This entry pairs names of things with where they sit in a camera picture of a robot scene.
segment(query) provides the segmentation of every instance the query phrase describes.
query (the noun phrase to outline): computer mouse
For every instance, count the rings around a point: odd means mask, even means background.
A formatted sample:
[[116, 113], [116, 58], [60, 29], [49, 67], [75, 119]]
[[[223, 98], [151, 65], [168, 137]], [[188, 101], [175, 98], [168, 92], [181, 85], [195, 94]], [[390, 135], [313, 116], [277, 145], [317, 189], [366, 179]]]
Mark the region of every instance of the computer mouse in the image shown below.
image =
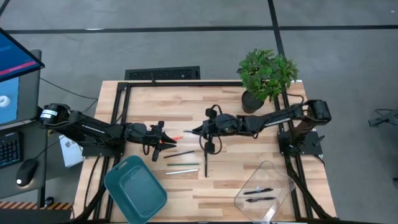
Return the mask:
[[27, 159], [24, 161], [17, 172], [17, 185], [24, 187], [28, 185], [35, 175], [39, 162], [36, 159]]

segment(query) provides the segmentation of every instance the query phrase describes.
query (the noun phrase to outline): green plastic bin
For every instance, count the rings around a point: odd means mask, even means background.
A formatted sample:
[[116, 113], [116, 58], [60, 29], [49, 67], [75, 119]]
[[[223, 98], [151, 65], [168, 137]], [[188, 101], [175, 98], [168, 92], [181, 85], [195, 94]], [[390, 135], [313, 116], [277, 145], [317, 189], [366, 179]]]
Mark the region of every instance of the green plastic bin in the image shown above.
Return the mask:
[[129, 223], [146, 223], [167, 201], [166, 191], [138, 156], [113, 167], [105, 186]]

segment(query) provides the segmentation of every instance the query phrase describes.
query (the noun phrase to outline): green leaves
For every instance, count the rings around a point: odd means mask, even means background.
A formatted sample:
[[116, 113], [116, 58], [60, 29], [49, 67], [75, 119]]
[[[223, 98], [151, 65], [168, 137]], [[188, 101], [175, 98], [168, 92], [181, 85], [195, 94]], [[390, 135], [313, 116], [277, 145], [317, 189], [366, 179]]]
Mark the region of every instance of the green leaves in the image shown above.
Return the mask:
[[291, 81], [296, 81], [298, 70], [293, 61], [283, 55], [274, 57], [272, 50], [254, 49], [239, 63], [238, 73], [247, 91], [256, 98], [272, 101], [286, 88]]

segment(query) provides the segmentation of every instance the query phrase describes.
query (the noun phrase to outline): potted plant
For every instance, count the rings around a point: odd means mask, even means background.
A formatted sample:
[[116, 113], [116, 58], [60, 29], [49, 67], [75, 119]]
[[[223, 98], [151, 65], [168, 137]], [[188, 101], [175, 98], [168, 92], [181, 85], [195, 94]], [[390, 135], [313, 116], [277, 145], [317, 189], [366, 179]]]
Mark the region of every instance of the potted plant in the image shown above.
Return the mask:
[[262, 107], [267, 97], [271, 102], [297, 79], [298, 70], [293, 61], [283, 55], [275, 56], [272, 50], [254, 49], [239, 65], [238, 73], [246, 88], [242, 95], [242, 109], [246, 113]]

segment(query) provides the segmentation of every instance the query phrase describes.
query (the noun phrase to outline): desk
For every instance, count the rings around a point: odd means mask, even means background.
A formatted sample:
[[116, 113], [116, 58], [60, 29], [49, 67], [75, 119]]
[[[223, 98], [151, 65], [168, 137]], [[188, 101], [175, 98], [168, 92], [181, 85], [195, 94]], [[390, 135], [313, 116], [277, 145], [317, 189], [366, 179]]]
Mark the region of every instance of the desk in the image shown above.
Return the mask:
[[[19, 131], [22, 133], [22, 158], [23, 160], [31, 159], [37, 156], [47, 142], [47, 130], [40, 128], [40, 122], [34, 121], [22, 126], [1, 130], [0, 135]], [[3, 167], [0, 169], [0, 198], [10, 197], [31, 190], [39, 190], [37, 204], [44, 205], [45, 193], [45, 171], [47, 165], [47, 152], [43, 152], [37, 158], [39, 165], [37, 166], [34, 178], [25, 187], [18, 187], [16, 183], [17, 172], [23, 162]]]
[[[104, 122], [111, 121], [117, 86], [118, 82], [116, 81], [103, 82], [95, 114], [96, 119]], [[262, 161], [271, 161], [277, 167], [285, 168], [284, 158], [279, 153], [277, 142], [278, 127], [273, 126], [264, 129], [256, 140], [243, 136], [223, 138], [222, 152], [215, 156], [208, 155], [208, 178], [204, 176], [204, 157], [203, 151], [199, 147], [198, 136], [183, 133], [183, 130], [193, 129], [201, 125], [202, 121], [207, 119], [205, 109], [213, 104], [220, 105], [224, 113], [244, 114], [241, 109], [243, 91], [244, 88], [236, 86], [147, 86], [131, 89], [126, 122], [140, 122], [149, 126], [162, 120], [165, 121], [164, 131], [170, 137], [183, 135], [183, 139], [178, 141], [176, 148], [160, 153], [157, 162], [151, 161], [152, 151], [150, 155], [145, 156], [141, 145], [126, 144], [126, 150], [121, 159], [131, 155], [141, 156], [168, 194], [165, 207], [151, 222], [249, 221], [235, 207], [234, 197]], [[288, 93], [305, 96], [303, 83], [292, 84]], [[123, 99], [124, 92], [122, 92], [119, 104], [119, 114], [123, 108]], [[300, 98], [292, 96], [289, 97], [289, 101], [291, 104], [299, 103]], [[254, 114], [260, 115], [273, 111], [275, 111], [274, 104], [266, 101], [264, 106]], [[195, 153], [168, 159], [163, 158], [189, 150], [195, 150]], [[74, 209], [76, 214], [80, 214], [83, 210], [88, 178], [94, 161], [94, 157], [87, 158], [84, 161], [75, 198]], [[302, 156], [302, 161], [309, 191], [326, 212], [335, 215], [323, 164], [313, 156]], [[165, 175], [168, 171], [193, 168], [168, 167], [167, 163], [169, 162], [199, 162], [200, 166], [195, 166], [195, 168], [200, 170], [188, 174]], [[99, 160], [94, 169], [93, 180], [88, 191], [88, 201], [91, 200], [98, 189], [102, 163], [103, 158]], [[100, 218], [104, 217], [107, 198], [108, 193], [106, 192], [101, 203]], [[301, 213], [304, 216], [305, 209], [300, 191], [298, 191], [298, 198]], [[274, 220], [294, 220], [290, 195], [278, 210]], [[125, 221], [123, 214], [114, 204], [111, 222]]]

